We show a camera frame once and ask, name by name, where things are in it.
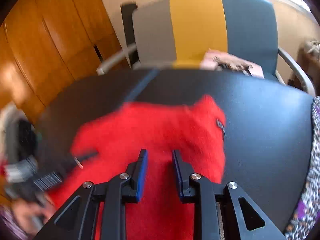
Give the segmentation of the person's patterned sleeve forearm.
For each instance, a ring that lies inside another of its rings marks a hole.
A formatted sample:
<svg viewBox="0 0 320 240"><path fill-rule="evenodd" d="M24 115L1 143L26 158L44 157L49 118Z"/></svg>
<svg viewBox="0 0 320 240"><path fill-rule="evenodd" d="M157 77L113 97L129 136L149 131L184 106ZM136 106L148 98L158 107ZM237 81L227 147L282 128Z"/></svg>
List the person's patterned sleeve forearm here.
<svg viewBox="0 0 320 240"><path fill-rule="evenodd" d="M1 206L1 240L28 240L29 236L18 226L10 209Z"/></svg>

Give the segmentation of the person's left hand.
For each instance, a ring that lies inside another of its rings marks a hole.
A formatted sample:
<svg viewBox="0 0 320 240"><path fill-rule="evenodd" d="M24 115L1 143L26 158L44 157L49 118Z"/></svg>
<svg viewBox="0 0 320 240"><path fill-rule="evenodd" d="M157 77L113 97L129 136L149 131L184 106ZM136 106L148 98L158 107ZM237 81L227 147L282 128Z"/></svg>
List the person's left hand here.
<svg viewBox="0 0 320 240"><path fill-rule="evenodd" d="M39 232L32 218L43 216L43 223L46 224L55 213L53 202L47 195L44 196L46 198L44 206L37 203L26 202L23 199L17 199L12 203L12 213L20 228L27 234L36 235Z"/></svg>

